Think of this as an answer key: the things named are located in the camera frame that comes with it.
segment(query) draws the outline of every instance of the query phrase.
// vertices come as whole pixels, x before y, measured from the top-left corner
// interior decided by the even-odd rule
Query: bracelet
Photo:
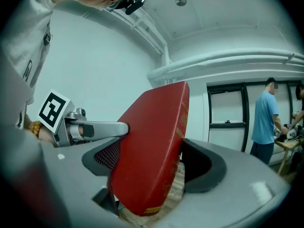
[[[32,122],[29,125],[29,130],[38,138],[39,131],[42,127],[43,127],[43,124],[41,122]]]

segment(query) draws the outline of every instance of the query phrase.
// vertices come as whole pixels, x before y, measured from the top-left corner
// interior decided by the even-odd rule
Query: white ceiling
[[[277,0],[147,0],[152,18],[173,39],[201,31],[229,27],[275,26],[289,29],[292,22]]]

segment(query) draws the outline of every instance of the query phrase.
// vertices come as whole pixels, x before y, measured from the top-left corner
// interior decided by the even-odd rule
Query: white shirt
[[[37,78],[49,51],[51,0],[21,0],[0,35],[0,62],[9,64],[32,89],[27,105],[33,103]],[[23,127],[24,110],[17,121]]]

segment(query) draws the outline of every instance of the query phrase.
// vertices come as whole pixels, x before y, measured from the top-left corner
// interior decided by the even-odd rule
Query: person in black
[[[299,83],[295,89],[295,95],[298,101],[302,101],[302,110],[299,115],[295,118],[294,123],[291,124],[289,129],[293,129],[299,121],[301,121],[304,117],[304,84]]]

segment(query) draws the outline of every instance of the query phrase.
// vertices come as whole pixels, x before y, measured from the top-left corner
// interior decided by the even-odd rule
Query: dark pants
[[[272,153],[274,151],[274,146],[275,146],[274,143],[258,144],[256,142],[253,142],[250,154],[253,156],[256,156],[258,159],[260,159],[262,162],[264,162],[266,165],[268,165],[270,162]]]

